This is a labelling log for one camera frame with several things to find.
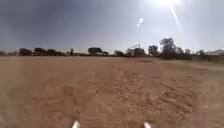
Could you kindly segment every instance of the distant house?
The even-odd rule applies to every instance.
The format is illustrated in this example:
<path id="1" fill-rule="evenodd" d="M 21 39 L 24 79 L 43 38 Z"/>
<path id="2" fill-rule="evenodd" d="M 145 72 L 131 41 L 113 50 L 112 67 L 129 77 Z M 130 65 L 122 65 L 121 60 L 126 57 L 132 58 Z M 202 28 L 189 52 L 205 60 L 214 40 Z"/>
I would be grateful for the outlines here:
<path id="1" fill-rule="evenodd" d="M 215 51 L 208 51 L 205 53 L 206 55 L 224 55 L 224 50 L 222 49 L 218 49 L 218 50 L 215 50 Z"/>

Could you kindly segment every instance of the tree line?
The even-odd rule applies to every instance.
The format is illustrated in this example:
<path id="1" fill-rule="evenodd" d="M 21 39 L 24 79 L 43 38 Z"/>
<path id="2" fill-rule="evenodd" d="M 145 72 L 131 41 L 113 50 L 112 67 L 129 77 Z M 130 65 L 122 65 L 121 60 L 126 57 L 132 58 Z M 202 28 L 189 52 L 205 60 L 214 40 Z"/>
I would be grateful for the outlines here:
<path id="1" fill-rule="evenodd" d="M 0 51 L 0 56 L 75 56 L 75 55 L 109 55 L 108 52 L 103 51 L 99 47 L 91 47 L 88 49 L 88 54 L 86 53 L 75 53 L 74 49 L 71 48 L 70 51 L 62 52 L 55 49 L 44 49 L 44 48 L 34 48 L 33 50 L 28 48 L 20 48 L 18 51 L 6 53 Z"/>
<path id="2" fill-rule="evenodd" d="M 175 45 L 172 38 L 163 38 L 160 41 L 161 52 L 158 51 L 158 46 L 150 45 L 148 47 L 148 54 L 145 53 L 142 48 L 127 49 L 127 51 L 115 50 L 114 54 L 110 55 L 107 51 L 103 51 L 100 47 L 90 47 L 86 53 L 75 53 L 74 49 L 70 51 L 61 52 L 55 49 L 34 48 L 33 50 L 27 48 L 20 48 L 18 52 L 6 53 L 0 51 L 0 56 L 119 56 L 119 57 L 141 57 L 141 56 L 154 56 L 163 59 L 180 59 L 191 60 L 194 57 L 202 59 L 213 59 L 214 56 L 205 55 L 204 50 L 199 50 L 196 53 L 192 53 L 190 49 L 183 50 L 181 47 Z"/>

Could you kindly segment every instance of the sun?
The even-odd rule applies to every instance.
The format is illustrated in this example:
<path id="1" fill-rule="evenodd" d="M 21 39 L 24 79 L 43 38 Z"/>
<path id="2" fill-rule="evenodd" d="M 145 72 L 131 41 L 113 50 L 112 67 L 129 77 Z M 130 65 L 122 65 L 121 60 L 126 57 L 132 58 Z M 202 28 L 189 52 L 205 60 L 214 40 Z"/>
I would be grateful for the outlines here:
<path id="1" fill-rule="evenodd" d="M 158 6 L 173 8 L 180 3 L 180 0 L 148 0 Z"/>

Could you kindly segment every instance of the sky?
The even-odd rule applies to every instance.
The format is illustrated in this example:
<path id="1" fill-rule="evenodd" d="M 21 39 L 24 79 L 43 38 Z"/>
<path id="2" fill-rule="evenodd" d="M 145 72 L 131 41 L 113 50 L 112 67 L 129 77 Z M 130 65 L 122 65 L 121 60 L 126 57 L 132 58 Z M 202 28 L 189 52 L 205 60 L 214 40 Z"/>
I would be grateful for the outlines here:
<path id="1" fill-rule="evenodd" d="M 155 0 L 1 0 L 0 50 L 55 48 L 86 52 L 159 45 L 172 37 L 183 49 L 224 48 L 224 1 L 180 0 L 168 7 Z"/>

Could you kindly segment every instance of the dirt field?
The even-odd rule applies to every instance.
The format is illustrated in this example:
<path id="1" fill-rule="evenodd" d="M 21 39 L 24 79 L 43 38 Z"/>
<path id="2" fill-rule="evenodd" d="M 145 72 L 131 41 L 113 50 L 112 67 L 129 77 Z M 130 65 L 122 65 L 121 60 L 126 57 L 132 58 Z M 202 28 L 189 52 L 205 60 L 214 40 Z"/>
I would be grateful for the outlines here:
<path id="1" fill-rule="evenodd" d="M 224 66 L 0 58 L 0 115 L 4 128 L 71 128 L 74 120 L 81 128 L 223 128 Z"/>

